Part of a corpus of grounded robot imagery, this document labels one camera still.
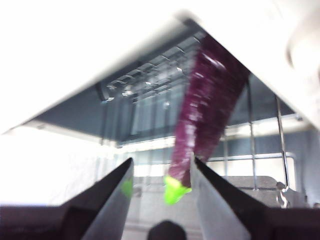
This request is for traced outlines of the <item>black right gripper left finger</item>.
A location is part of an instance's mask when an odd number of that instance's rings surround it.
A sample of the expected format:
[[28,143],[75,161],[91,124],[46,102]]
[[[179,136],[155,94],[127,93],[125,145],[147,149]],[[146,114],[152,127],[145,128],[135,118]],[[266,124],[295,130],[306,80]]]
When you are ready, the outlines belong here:
[[62,222],[62,240],[120,240],[133,195],[130,157],[90,188],[71,198]]

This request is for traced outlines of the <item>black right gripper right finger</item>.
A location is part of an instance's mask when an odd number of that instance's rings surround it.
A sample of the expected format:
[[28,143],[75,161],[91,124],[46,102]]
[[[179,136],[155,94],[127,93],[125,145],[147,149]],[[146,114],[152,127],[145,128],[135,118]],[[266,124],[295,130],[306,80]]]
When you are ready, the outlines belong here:
[[194,157],[191,187],[206,240],[265,240],[267,206],[238,189]]

